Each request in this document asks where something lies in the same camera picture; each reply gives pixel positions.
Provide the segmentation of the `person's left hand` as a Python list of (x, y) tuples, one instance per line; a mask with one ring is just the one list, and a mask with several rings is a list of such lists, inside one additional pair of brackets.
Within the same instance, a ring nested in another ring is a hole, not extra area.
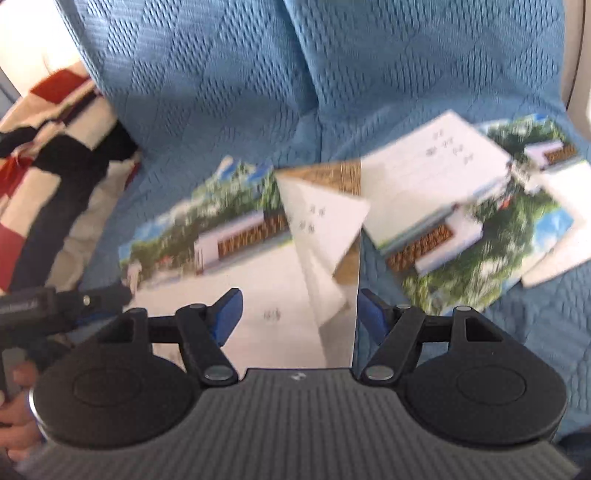
[(29, 406), (29, 392), (39, 372), (31, 361), (13, 369), (14, 382), (21, 391), (11, 400), (1, 397), (1, 448), (13, 463), (28, 458), (42, 444), (43, 436)]

